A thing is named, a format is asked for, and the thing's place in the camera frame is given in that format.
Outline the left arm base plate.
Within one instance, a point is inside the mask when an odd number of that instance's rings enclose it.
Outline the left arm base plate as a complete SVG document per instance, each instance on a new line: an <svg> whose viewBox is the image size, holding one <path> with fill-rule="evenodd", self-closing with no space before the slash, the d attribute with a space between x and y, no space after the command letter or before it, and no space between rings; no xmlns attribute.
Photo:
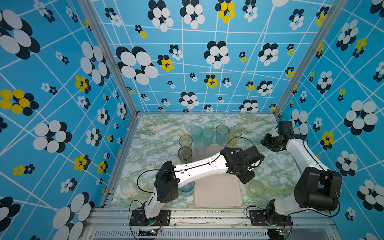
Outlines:
<svg viewBox="0 0 384 240"><path fill-rule="evenodd" d="M148 219L143 209L135 209L131 214L130 226L169 226L170 219L170 210L161 210L157 217Z"/></svg>

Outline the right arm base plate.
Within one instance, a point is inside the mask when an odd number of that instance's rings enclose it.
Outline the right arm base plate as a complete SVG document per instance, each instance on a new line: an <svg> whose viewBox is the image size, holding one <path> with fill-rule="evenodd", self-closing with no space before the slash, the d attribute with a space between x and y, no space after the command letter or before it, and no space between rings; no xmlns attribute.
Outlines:
<svg viewBox="0 0 384 240"><path fill-rule="evenodd" d="M276 213L268 214L263 210L249 210L248 216L253 227L284 227L292 226L288 216L281 216Z"/></svg>

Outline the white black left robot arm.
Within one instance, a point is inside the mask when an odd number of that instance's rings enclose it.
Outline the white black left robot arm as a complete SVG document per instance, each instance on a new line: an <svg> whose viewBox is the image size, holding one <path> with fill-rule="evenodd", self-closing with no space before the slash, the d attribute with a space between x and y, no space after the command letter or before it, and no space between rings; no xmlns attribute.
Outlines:
<svg viewBox="0 0 384 240"><path fill-rule="evenodd" d="M181 187L205 177L232 174L242 184L246 184L255 177L253 169L264 159L265 156L257 147L252 146L246 150L225 147L211 157L184 165L173 165L171 161L167 161L156 174L151 198L144 203L145 217L156 218L164 204L178 198Z"/></svg>

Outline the clear frosted textured cup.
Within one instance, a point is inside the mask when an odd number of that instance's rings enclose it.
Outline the clear frosted textured cup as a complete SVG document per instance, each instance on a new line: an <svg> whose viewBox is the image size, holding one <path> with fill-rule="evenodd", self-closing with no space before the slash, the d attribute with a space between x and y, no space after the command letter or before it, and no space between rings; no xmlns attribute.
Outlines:
<svg viewBox="0 0 384 240"><path fill-rule="evenodd" d="M204 159L207 145L203 141L199 141L194 146L194 154L198 160Z"/></svg>

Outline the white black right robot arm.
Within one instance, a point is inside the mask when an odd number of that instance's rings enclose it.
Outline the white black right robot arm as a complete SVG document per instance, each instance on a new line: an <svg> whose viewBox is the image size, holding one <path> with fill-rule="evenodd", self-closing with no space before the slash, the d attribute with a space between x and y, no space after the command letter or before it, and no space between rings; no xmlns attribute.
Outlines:
<svg viewBox="0 0 384 240"><path fill-rule="evenodd" d="M293 194L280 200L271 200L267 204L267 223L276 225L288 220L293 214L306 211L323 216L326 212L340 212L342 175L321 163L308 147L306 138L294 133L292 122L280 121L276 133L266 134L261 144L276 153L288 151L301 173Z"/></svg>

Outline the light green textured cup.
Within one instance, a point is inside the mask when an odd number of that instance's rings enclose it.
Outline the light green textured cup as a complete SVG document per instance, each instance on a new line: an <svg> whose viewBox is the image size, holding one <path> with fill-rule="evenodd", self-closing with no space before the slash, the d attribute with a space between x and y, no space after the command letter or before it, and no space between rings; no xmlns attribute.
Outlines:
<svg viewBox="0 0 384 240"><path fill-rule="evenodd" d="M247 195L250 198L258 198L264 195L265 187L262 182L252 180L247 188Z"/></svg>

